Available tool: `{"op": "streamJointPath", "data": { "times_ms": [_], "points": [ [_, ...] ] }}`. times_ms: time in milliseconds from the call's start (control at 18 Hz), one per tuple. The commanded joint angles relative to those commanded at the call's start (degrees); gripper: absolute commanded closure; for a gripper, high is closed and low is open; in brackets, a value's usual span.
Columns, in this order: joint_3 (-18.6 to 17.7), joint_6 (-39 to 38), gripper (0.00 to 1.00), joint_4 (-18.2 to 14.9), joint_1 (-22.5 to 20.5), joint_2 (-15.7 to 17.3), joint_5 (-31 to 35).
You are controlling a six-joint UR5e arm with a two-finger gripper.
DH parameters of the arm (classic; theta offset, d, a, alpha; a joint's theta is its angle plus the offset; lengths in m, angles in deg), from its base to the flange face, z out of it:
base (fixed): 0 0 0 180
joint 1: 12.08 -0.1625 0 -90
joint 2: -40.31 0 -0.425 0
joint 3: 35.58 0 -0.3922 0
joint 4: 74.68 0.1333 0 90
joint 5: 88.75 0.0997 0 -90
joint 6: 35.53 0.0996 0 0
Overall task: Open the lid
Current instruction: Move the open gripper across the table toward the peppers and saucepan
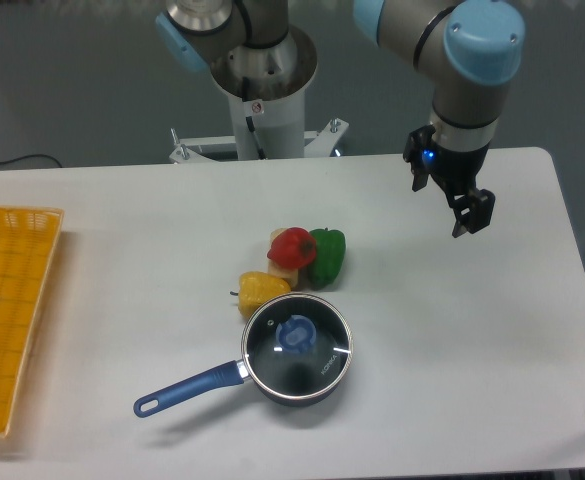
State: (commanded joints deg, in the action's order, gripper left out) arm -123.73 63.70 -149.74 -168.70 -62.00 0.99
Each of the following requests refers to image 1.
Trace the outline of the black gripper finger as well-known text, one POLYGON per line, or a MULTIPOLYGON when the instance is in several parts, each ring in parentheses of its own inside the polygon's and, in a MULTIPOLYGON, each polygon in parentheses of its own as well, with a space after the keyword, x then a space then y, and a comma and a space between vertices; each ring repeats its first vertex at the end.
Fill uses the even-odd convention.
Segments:
POLYGON ((486 189, 470 188, 465 194, 452 197, 450 207, 455 215, 452 236, 474 234, 490 225, 495 195, 486 189))
POLYGON ((403 159, 410 165, 413 175, 413 192, 423 189, 428 183, 427 159, 430 159, 433 154, 431 146, 434 133, 435 127, 428 124, 412 131, 406 140, 403 159))

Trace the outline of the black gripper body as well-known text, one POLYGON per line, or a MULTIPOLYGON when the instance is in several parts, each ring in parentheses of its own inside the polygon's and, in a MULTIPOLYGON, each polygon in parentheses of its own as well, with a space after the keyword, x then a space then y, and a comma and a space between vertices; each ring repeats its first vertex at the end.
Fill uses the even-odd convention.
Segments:
POLYGON ((423 185, 432 179, 455 208, 460 208, 461 200, 468 207, 486 207, 489 192, 477 188, 476 176, 483 166, 489 144, 471 151, 455 151, 436 143, 432 132, 423 137, 423 185))

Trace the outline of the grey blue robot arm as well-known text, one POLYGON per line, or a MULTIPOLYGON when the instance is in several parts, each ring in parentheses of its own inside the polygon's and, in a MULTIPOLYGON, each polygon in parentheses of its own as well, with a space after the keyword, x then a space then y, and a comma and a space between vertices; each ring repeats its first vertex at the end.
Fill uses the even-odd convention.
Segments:
MULTIPOLYGON (((495 197, 476 177, 521 63, 521 15, 504 1, 357 1, 353 16, 375 45, 434 83, 429 120, 403 153, 413 189, 439 186, 455 235, 487 227, 495 197)), ((286 2, 170 1, 155 25, 181 65, 208 70, 225 94, 240 159, 307 153, 305 92, 317 51, 286 2)))

